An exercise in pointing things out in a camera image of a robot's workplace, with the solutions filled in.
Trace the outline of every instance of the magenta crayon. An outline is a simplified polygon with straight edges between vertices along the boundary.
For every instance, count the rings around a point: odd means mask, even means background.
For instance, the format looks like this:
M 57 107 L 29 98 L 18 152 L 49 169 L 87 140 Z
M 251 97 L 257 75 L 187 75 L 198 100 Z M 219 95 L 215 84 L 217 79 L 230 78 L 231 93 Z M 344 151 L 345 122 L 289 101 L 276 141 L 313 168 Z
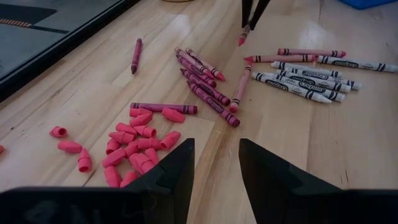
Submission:
M 241 35 L 239 36 L 239 39 L 238 39 L 238 45 L 239 45 L 239 46 L 241 46 L 242 44 L 244 44 L 244 42 L 246 41 L 246 38 L 248 37 L 249 33 L 250 33 L 250 26 L 249 26 L 249 24 L 247 24 L 247 25 L 243 28 L 242 33 L 241 33 Z
M 194 73 L 180 68 L 182 75 L 185 76 L 187 79 L 193 81 L 196 85 L 198 85 L 202 90 L 207 92 L 211 97 L 222 103 L 224 106 L 228 106 L 231 103 L 231 100 L 224 96 L 219 91 L 215 90 L 213 87 L 209 86 L 204 81 L 200 80 Z
M 210 72 L 209 69 L 207 69 L 205 66 L 202 64 L 199 64 L 195 59 L 191 58 L 185 51 L 181 50 L 180 48 L 176 47 L 174 49 L 175 53 L 181 57 L 186 58 L 193 66 L 195 66 L 197 69 L 199 69 L 201 72 L 203 72 L 205 75 L 207 75 L 210 78 L 215 78 L 215 76 Z
M 134 49 L 134 55 L 132 56 L 131 62 L 131 73 L 134 74 L 138 68 L 139 57 L 141 56 L 142 50 L 142 40 L 141 38 L 137 39 L 136 48 Z
M 252 62 L 247 62 L 246 68 L 244 68 L 242 78 L 239 81 L 238 89 L 236 90 L 235 96 L 231 101 L 231 106 L 229 106 L 229 111 L 232 113 L 237 112 L 239 109 L 239 104 L 241 103 L 244 89 L 246 88 L 246 84 L 248 84 L 248 80 L 250 78 L 251 66 Z
M 220 104 L 218 104 L 211 96 L 205 93 L 198 85 L 194 84 L 192 81 L 187 81 L 189 88 L 206 102 L 211 108 L 213 108 L 217 113 L 220 114 L 227 122 L 232 125 L 232 127 L 238 127 L 240 125 L 240 120 L 238 120 L 233 114 L 228 112 Z
M 257 55 L 244 58 L 247 61 L 258 62 L 313 62 L 315 55 Z
M 344 57 L 346 52 L 344 50 L 307 50 L 307 49 L 278 49 L 278 55 L 323 55 L 329 57 Z
M 197 75 L 201 80 L 205 81 L 207 84 L 209 84 L 211 87 L 216 88 L 217 83 L 214 82 L 214 80 L 207 75 L 205 75 L 203 72 L 201 72 L 199 69 L 197 69 L 195 66 L 192 65 L 185 57 L 176 55 L 177 60 L 187 69 L 189 69 L 191 72 L 193 72 L 195 75 Z
M 213 74 L 217 79 L 225 81 L 224 75 L 217 68 L 215 68 L 214 66 L 212 66 L 212 64 L 208 63 L 203 58 L 201 58 L 192 49 L 187 48 L 185 49 L 185 51 L 189 56 L 191 56 L 191 58 L 193 58 L 199 64 L 205 66 L 211 72 L 211 74 Z
M 170 108 L 183 114 L 197 114 L 198 107 L 192 105 L 165 105 L 158 103 L 131 103 L 130 108 L 145 108 L 152 112 L 162 112 L 164 108 Z

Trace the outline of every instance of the wooden tabletop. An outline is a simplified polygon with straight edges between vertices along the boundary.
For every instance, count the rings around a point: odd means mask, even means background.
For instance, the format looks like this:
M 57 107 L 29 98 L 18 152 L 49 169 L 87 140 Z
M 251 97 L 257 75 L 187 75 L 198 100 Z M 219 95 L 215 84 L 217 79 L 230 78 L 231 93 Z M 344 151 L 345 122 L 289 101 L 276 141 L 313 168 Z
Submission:
M 249 138 L 341 188 L 398 188 L 398 74 L 317 64 L 361 82 L 344 102 L 323 105 L 250 80 L 232 128 L 187 87 L 174 48 L 190 47 L 223 71 L 217 89 L 233 97 L 243 57 L 280 47 L 347 51 L 346 58 L 398 64 L 398 2 L 357 11 L 332 0 L 273 0 L 238 47 L 241 3 L 142 0 L 0 104 L 0 190 L 23 185 L 105 186 L 108 133 L 128 122 L 131 102 L 197 105 L 173 124 L 157 114 L 158 138 L 179 130 L 195 138 L 189 223 L 254 223 L 241 178 L 238 141 Z M 144 48 L 131 75 L 136 39 Z M 254 71 L 273 72 L 269 63 Z M 57 149 L 49 135 L 66 127 L 90 152 L 94 169 Z M 118 167 L 132 169 L 126 161 Z

